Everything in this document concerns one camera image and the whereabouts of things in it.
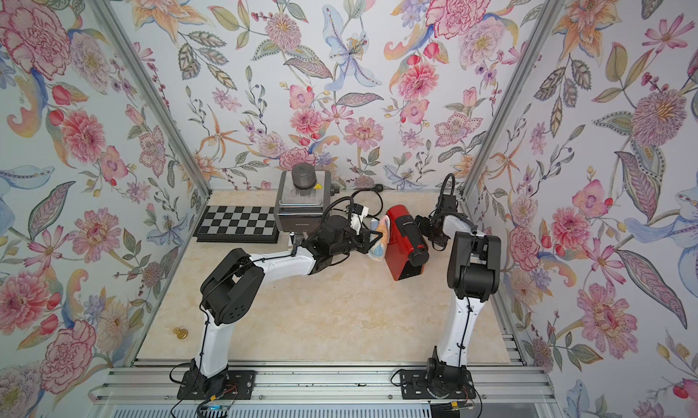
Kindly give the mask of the red capsule coffee machine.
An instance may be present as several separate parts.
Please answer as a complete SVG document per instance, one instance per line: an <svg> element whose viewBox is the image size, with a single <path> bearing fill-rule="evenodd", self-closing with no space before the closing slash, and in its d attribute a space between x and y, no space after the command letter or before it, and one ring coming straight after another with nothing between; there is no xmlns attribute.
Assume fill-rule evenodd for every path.
<svg viewBox="0 0 698 418"><path fill-rule="evenodd" d="M406 206L394 205L387 210L387 218L390 234L385 261L394 281L423 274L429 252L414 216Z"/></svg>

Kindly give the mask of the grey steel coffee machine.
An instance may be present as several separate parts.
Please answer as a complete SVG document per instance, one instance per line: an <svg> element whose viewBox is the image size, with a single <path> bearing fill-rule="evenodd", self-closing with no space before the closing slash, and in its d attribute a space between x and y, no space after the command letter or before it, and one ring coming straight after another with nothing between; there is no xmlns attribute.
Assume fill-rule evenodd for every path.
<svg viewBox="0 0 698 418"><path fill-rule="evenodd" d="M281 172L274 219L283 233L310 234L318 229L332 196L331 173L302 163Z"/></svg>

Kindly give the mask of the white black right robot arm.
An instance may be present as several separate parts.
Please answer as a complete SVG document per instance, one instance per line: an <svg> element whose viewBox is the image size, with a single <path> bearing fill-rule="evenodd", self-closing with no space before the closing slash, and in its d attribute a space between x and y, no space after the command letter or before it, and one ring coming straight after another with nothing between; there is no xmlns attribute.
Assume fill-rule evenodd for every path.
<svg viewBox="0 0 698 418"><path fill-rule="evenodd" d="M452 291L445 333L419 385L438 400L458 395L471 398L476 389L467 369L470 343L480 313L500 285L501 240L479 232L460 211L454 174L441 184L434 211L418 216L416 223L432 247L451 249L446 284Z"/></svg>

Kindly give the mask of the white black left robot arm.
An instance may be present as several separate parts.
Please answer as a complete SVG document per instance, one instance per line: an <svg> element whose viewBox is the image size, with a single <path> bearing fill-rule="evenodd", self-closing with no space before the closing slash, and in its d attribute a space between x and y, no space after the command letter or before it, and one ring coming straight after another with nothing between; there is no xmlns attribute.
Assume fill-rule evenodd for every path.
<svg viewBox="0 0 698 418"><path fill-rule="evenodd" d="M336 256L368 254L383 234L364 224L354 199L345 196L321 215L319 227L298 236L292 248L276 254L252 256L241 248L228 253L202 283L199 310L205 316L204 335L190 372L200 392L222 390L228 381L228 348L234 325L252 308L264 285L311 276L335 266Z"/></svg>

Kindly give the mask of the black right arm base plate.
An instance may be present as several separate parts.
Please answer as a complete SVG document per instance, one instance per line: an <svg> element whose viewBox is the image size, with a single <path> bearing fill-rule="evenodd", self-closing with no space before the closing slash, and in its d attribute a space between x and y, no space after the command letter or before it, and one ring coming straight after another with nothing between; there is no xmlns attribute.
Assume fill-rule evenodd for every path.
<svg viewBox="0 0 698 418"><path fill-rule="evenodd" d="M476 400L471 373L461 368L458 374L435 375L427 379L426 370L401 370L398 387L404 400Z"/></svg>

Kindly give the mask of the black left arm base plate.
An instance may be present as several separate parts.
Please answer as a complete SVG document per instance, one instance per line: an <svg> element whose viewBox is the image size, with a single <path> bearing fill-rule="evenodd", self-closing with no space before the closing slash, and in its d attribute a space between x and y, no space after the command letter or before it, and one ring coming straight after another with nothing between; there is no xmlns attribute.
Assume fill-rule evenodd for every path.
<svg viewBox="0 0 698 418"><path fill-rule="evenodd" d="M225 370L213 377L205 377L195 370L187 370L176 399L191 401L250 400L256 381L255 371Z"/></svg>

